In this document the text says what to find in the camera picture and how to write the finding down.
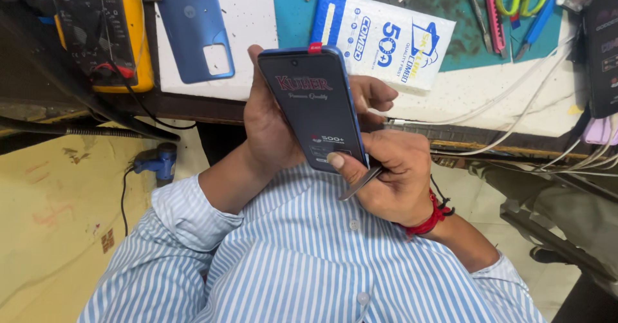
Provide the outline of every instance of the shoe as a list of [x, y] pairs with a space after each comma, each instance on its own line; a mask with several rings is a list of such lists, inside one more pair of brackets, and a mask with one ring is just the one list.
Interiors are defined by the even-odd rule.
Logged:
[[558, 252], [550, 251], [548, 249], [534, 247], [530, 249], [530, 257], [538, 263], [551, 264], [551, 263], [570, 263], [565, 257], [561, 256]]

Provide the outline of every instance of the blue smartphone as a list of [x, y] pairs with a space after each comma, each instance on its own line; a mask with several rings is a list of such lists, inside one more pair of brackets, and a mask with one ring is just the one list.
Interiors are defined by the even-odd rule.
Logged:
[[326, 161], [330, 152], [368, 166], [337, 47], [269, 49], [258, 55], [258, 65], [312, 168], [337, 173]]

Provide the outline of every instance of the blue cutting mat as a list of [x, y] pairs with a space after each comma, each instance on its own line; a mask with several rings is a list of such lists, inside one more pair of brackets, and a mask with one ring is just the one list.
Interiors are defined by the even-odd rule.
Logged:
[[[448, 51], [440, 71], [453, 69], [499, 65], [510, 63], [510, 59], [501, 59], [498, 54], [488, 53], [483, 43], [481, 30], [468, 0], [375, 0], [401, 6], [421, 13], [431, 14], [445, 19], [457, 21]], [[280, 48], [301, 47], [309, 44], [311, 36], [313, 13], [316, 0], [274, 0], [277, 34]], [[483, 15], [486, 16], [484, 0], [479, 0]], [[522, 61], [545, 57], [556, 47], [560, 31], [562, 9], [557, 7], [549, 18], [543, 32], [531, 50], [526, 52]], [[510, 21], [503, 18], [504, 31], [511, 37], [515, 53], [519, 50], [523, 36], [526, 35], [533, 18], [520, 18], [521, 27], [511, 30]]]

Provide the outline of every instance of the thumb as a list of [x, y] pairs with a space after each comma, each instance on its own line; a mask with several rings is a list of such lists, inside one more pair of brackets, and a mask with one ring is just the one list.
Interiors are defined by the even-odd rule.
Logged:
[[258, 67], [258, 55], [263, 50], [264, 49], [262, 49], [262, 47], [257, 44], [254, 44], [249, 47], [249, 49], [247, 49], [247, 53], [249, 53], [249, 59], [251, 59], [251, 62], [253, 63], [253, 87], [259, 87], [259, 92], [263, 92], [264, 88], [268, 88], [267, 83], [262, 76], [262, 72], [259, 70]]
[[364, 166], [360, 161], [344, 153], [329, 153], [326, 160], [351, 185], [356, 183], [368, 171], [366, 166]]

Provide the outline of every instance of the digital multimeter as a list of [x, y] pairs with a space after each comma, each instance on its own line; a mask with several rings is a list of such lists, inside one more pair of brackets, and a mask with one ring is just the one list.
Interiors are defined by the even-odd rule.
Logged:
[[[54, 0], [56, 27], [64, 48], [100, 92], [128, 92], [107, 61], [112, 61], [135, 92], [152, 89], [154, 76], [145, 37], [142, 0]], [[63, 10], [70, 8], [70, 13]], [[87, 44], [87, 32], [94, 33], [105, 51]]]

